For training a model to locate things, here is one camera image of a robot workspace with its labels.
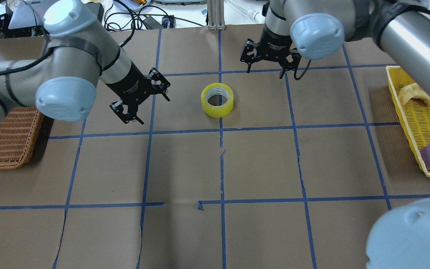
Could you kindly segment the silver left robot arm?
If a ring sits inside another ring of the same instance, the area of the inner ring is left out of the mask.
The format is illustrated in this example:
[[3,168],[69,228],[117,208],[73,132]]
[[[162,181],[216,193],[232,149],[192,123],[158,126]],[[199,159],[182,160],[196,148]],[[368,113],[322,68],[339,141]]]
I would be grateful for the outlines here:
[[59,0],[43,16],[53,38],[37,60],[0,61],[0,123],[16,107],[82,121],[90,114],[101,80],[119,100],[110,108],[123,123],[138,121],[149,97],[169,100],[169,81],[157,69],[144,75],[80,0]]

